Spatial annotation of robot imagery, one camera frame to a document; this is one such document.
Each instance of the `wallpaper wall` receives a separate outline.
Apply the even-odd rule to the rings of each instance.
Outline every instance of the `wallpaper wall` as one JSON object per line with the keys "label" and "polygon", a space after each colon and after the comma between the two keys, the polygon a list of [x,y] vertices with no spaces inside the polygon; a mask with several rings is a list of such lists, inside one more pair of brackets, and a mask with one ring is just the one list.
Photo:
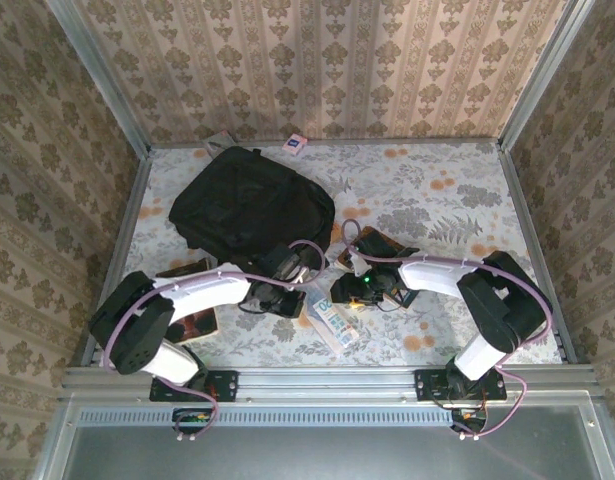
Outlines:
{"label": "wallpaper wall", "polygon": [[495,137],[564,0],[76,0],[156,144]]}
{"label": "wallpaper wall", "polygon": [[615,0],[597,0],[513,149],[569,329],[615,420]]}
{"label": "wallpaper wall", "polygon": [[0,0],[0,479],[33,471],[136,162],[47,6]]}

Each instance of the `metal vent grille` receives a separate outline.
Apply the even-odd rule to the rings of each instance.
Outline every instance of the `metal vent grille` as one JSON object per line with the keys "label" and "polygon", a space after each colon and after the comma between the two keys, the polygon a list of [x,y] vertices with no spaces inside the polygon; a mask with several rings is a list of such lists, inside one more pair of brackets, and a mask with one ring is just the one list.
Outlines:
{"label": "metal vent grille", "polygon": [[[78,426],[172,426],[172,412],[171,407],[85,408]],[[216,422],[223,427],[429,427],[451,424],[451,413],[435,407],[230,407],[221,410]]]}

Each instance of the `small box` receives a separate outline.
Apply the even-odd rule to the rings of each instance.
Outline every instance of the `small box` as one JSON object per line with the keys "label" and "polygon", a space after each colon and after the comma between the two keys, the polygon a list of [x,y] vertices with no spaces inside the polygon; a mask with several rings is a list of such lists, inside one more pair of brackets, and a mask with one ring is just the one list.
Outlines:
{"label": "small box", "polygon": [[307,145],[307,139],[297,133],[294,133],[283,145],[283,150],[291,153],[292,155],[298,155],[305,145]]}

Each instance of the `black backpack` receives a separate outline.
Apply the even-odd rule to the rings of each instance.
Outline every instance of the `black backpack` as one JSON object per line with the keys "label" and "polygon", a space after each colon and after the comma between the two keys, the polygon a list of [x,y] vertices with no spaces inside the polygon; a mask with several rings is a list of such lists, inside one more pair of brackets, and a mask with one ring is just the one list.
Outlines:
{"label": "black backpack", "polygon": [[[230,147],[176,198],[169,220],[189,248],[247,271],[250,262],[294,240],[311,240],[324,252],[334,213],[334,201],[316,183],[258,149]],[[313,249],[296,251],[307,266],[320,267]]]}

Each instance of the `floral tablecloth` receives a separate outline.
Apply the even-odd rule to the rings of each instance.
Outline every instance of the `floral tablecloth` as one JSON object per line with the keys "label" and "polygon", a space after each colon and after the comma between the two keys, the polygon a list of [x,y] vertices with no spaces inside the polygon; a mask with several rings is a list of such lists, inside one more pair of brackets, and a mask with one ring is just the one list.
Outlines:
{"label": "floral tablecloth", "polygon": [[[318,182],[334,199],[332,263],[343,250],[340,224],[356,218],[430,254],[478,259],[506,250],[533,276],[493,143],[308,145],[298,157],[274,146],[262,154]],[[205,256],[187,249],[167,216],[211,158],[203,149],[173,149],[155,150],[151,159],[125,273],[154,275]],[[324,288],[341,273],[330,267]],[[214,367],[443,365],[476,332],[462,300],[431,292],[421,292],[407,312],[351,311],[360,340],[340,356],[305,317],[249,315],[234,305],[216,311],[219,333],[191,344]],[[518,351],[510,363],[560,363],[553,336]]]}

